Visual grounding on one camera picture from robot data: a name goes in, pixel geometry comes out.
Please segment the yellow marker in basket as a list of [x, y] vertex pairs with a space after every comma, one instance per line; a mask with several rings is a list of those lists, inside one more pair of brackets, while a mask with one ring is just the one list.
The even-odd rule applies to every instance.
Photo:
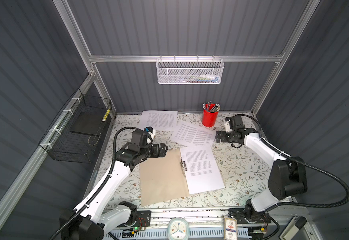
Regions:
[[102, 118], [102, 122], [105, 122], [105, 121], [107, 120], [107, 118], [108, 118], [110, 112], [111, 112], [111, 108], [108, 108], [108, 109], [106, 110], [106, 112], [105, 112], [103, 118]]

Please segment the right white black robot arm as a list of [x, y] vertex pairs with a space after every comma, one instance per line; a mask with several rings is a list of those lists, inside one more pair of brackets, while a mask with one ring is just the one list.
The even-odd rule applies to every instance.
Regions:
[[215, 139], [217, 143], [230, 143], [232, 147], [235, 144], [246, 146], [271, 167], [267, 189], [245, 203], [241, 215], [247, 222], [254, 223], [284, 199], [307, 192], [305, 166], [288, 160], [282, 156], [283, 152], [272, 149], [272, 145], [253, 128], [229, 133], [217, 131]]

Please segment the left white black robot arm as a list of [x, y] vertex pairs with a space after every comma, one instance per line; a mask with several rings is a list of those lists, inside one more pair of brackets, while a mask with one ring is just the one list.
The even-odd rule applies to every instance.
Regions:
[[60, 216], [60, 234], [62, 240], [101, 240], [105, 234], [119, 226], [141, 227], [137, 207], [126, 201], [103, 213], [119, 185], [130, 175], [139, 163], [148, 158], [163, 158], [168, 146], [154, 144], [147, 149], [134, 152], [120, 149], [114, 154], [114, 166], [103, 176], [101, 181], [73, 211], [66, 211]]

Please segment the top printed paper sheet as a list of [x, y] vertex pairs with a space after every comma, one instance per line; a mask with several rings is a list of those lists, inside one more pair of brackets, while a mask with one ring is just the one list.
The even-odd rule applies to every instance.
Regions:
[[156, 131], [172, 131], [177, 125], [177, 111], [143, 111], [139, 128], [152, 127]]

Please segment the silver folder lever clip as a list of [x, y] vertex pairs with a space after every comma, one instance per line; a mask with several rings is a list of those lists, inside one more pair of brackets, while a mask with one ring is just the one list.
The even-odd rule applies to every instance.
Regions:
[[180, 164], [181, 164], [183, 172], [184, 173], [187, 172], [186, 162], [185, 162], [185, 160], [182, 159], [182, 157], [180, 157]]

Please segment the large front printed sheet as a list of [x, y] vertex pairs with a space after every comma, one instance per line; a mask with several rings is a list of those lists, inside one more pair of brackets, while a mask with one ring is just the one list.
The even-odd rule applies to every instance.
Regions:
[[224, 181], [210, 145], [180, 149], [186, 162], [185, 172], [188, 192], [191, 195], [224, 189]]

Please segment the left printed paper sheet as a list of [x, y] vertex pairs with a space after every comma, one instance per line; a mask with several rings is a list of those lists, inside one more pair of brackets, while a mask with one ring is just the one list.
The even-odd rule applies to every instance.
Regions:
[[214, 142], [215, 131], [205, 127], [180, 121], [171, 136], [171, 141], [186, 147], [200, 145], [212, 145]]

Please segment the red pen cup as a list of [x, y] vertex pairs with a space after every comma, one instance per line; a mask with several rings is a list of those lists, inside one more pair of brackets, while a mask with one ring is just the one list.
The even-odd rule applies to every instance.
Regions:
[[203, 109], [202, 125], [205, 127], [213, 127], [215, 125], [219, 112], [219, 104], [209, 103]]

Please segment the brown kraft paper folder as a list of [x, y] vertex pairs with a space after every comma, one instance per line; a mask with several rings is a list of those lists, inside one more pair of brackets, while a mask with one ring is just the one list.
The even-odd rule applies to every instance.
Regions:
[[191, 195], [180, 164], [180, 149], [167, 152], [164, 158], [149, 158], [140, 164], [142, 206]]

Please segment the black notebook in basket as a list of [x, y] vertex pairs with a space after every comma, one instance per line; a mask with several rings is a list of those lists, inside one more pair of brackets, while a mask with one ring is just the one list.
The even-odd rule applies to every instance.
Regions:
[[103, 115], [82, 112], [70, 127], [70, 132], [88, 136], [99, 135], [105, 122]]

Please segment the black white stapler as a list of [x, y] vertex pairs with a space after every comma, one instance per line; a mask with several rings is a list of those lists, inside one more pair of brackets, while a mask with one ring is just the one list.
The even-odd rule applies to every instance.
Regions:
[[291, 240], [307, 223], [307, 219], [303, 216], [294, 216], [282, 233], [279, 235], [280, 240]]

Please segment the small card box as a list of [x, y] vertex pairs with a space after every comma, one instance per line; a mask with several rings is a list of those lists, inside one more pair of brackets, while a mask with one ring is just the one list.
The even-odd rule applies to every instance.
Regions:
[[237, 220], [230, 217], [224, 217], [223, 220], [223, 239], [237, 240]]

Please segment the printed paper sheet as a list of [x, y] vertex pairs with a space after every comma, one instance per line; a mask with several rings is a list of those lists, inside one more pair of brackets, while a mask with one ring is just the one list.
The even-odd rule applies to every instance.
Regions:
[[177, 111], [143, 111], [139, 128], [152, 127], [156, 131], [172, 131], [177, 125]]
[[180, 121], [171, 136], [171, 141], [186, 147], [200, 145], [212, 145], [214, 142], [215, 131], [205, 127]]

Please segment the white desk clock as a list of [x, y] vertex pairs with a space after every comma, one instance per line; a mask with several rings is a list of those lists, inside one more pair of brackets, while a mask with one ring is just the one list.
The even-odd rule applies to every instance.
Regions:
[[189, 224], [183, 218], [173, 218], [167, 227], [169, 240], [188, 240], [190, 236]]

